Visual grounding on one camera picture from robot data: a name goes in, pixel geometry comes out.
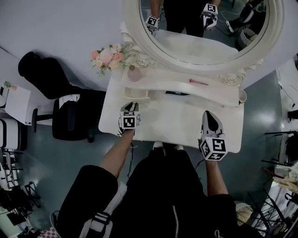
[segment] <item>shelf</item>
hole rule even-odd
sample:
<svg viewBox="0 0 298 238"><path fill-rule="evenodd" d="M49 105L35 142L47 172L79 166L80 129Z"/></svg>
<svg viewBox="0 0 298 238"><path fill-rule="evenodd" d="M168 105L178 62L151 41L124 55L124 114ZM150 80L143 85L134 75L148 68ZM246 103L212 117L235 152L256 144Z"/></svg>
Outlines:
<svg viewBox="0 0 298 238"><path fill-rule="evenodd" d="M124 69L122 83L131 89L149 91L174 91L187 93L223 106L239 106L238 87L228 86L215 80L204 78L202 75L177 73L155 68L141 68L143 77L138 82L131 82L127 77L128 67ZM190 79L207 85L190 83Z"/></svg>

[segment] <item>white wall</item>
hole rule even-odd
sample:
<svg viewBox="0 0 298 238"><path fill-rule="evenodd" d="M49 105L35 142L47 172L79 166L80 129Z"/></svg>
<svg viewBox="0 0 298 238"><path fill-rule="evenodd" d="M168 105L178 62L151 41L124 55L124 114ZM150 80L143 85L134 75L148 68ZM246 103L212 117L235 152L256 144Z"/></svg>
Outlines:
<svg viewBox="0 0 298 238"><path fill-rule="evenodd" d="M298 3L283 2L282 35L264 65L247 76L243 87L298 53ZM94 49L122 41L121 21L122 0L0 0L0 47L19 59L30 50L39 50L64 61L85 86L106 89L109 73L99 79L90 67L89 55Z"/></svg>
<svg viewBox="0 0 298 238"><path fill-rule="evenodd" d="M271 73L298 53L298 2L283 0L283 3L285 16L281 36L271 52L264 58L264 64L255 72L247 74L243 88Z"/></svg>

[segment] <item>pink flower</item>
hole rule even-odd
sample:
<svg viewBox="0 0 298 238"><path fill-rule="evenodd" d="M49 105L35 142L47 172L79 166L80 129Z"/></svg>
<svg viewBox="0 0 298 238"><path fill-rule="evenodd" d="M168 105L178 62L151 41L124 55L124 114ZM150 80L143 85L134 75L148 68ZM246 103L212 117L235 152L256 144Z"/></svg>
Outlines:
<svg viewBox="0 0 298 238"><path fill-rule="evenodd" d="M120 62L121 60L123 60L123 55L122 55L121 53L116 53L116 54L114 55L114 60L115 60L116 62Z"/></svg>
<svg viewBox="0 0 298 238"><path fill-rule="evenodd" d="M92 51L92 53L91 53L91 59L96 59L96 57L98 56L98 52L97 52L97 50L94 50L94 51Z"/></svg>
<svg viewBox="0 0 298 238"><path fill-rule="evenodd" d="M113 54L109 49L105 49L100 54L101 61L104 65L109 65L110 61L113 58Z"/></svg>

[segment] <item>white cup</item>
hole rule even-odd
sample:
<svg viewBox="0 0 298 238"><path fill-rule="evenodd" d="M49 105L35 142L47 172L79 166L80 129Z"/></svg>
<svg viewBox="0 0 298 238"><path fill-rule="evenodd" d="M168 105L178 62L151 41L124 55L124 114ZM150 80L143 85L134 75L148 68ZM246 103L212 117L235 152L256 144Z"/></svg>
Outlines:
<svg viewBox="0 0 298 238"><path fill-rule="evenodd" d="M243 89L239 89L239 103L244 103L247 100L246 92Z"/></svg>

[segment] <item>white chair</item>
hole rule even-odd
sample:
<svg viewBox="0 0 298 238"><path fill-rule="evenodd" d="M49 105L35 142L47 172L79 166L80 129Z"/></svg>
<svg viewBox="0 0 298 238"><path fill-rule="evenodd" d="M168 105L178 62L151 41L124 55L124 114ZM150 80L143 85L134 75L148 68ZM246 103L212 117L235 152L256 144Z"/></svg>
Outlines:
<svg viewBox="0 0 298 238"><path fill-rule="evenodd" d="M1 168L1 182L0 185L4 190L10 190L14 186L18 186L17 171L23 170L15 167L17 161L14 158L13 151L0 151L0 168Z"/></svg>
<svg viewBox="0 0 298 238"><path fill-rule="evenodd" d="M58 235L60 238L62 238L61 235L59 235L59 233L58 233L58 231L57 231L57 229L56 229L56 227L57 227L57 226L56 226L56 222L57 222L58 214L59 214L59 211L54 211L54 212L52 212L52 213L50 214L50 222L51 222L51 225L52 225L52 227L54 228L55 232L57 233L57 235Z"/></svg>
<svg viewBox="0 0 298 238"><path fill-rule="evenodd" d="M27 128L16 119L0 118L0 148L24 150Z"/></svg>

